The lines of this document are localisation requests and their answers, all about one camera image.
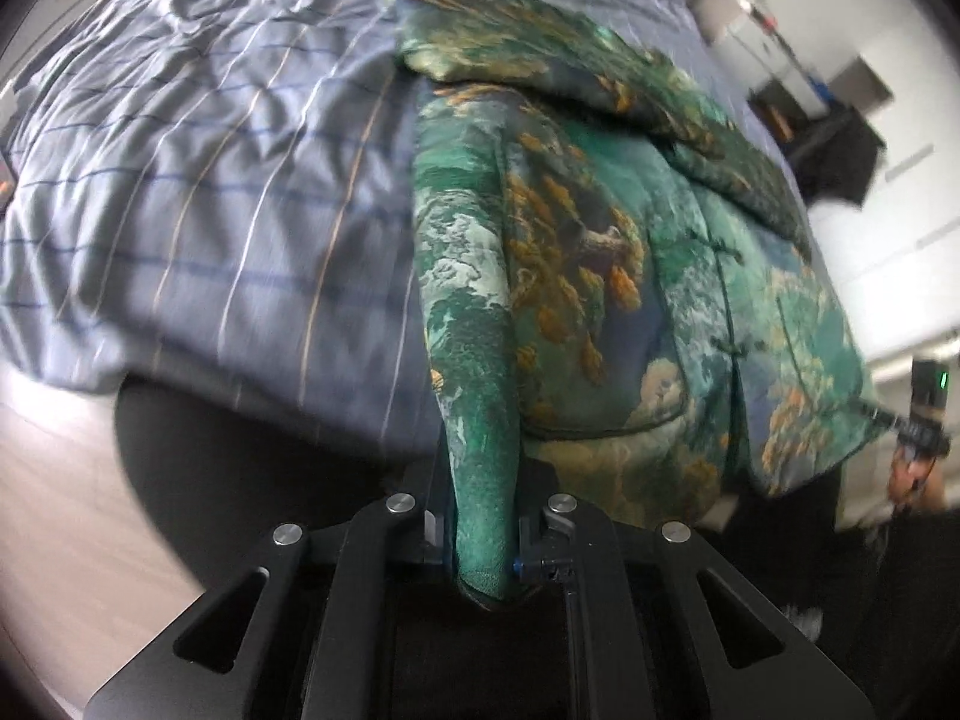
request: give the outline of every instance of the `white wall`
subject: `white wall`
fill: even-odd
[[[960,71],[939,33],[912,0],[768,1],[801,60],[829,79],[861,55],[894,95],[871,117],[889,151],[864,209],[810,214],[861,349],[875,360],[960,327]]]

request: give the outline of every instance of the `metal screw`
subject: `metal screw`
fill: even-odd
[[[394,514],[406,514],[416,506],[416,498],[410,493],[395,493],[387,498],[387,509]]]
[[[274,531],[274,543],[285,547],[288,544],[296,544],[304,535],[304,529],[292,522],[283,525],[277,525]]]
[[[661,528],[661,533],[666,541],[671,544],[683,544],[685,541],[690,541],[690,528],[686,527],[683,522],[667,522]]]
[[[570,514],[573,509],[577,508],[577,499],[566,493],[557,493],[550,496],[546,505],[550,507],[550,511],[554,514]]]

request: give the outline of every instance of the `wooden floor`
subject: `wooden floor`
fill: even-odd
[[[199,593],[127,485],[113,399],[0,362],[0,623],[32,672],[81,709]]]

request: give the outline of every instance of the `bedsheet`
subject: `bedsheet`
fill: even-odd
[[[545,1],[663,50],[784,165],[683,0]],[[344,451],[432,451],[419,81],[394,54],[384,0],[100,1],[0,133],[4,353],[56,386],[134,371]]]

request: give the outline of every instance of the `floral garment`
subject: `floral garment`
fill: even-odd
[[[393,1],[429,79],[415,262],[463,581],[509,592],[522,451],[653,526],[872,437],[789,185],[686,74],[539,1]]]

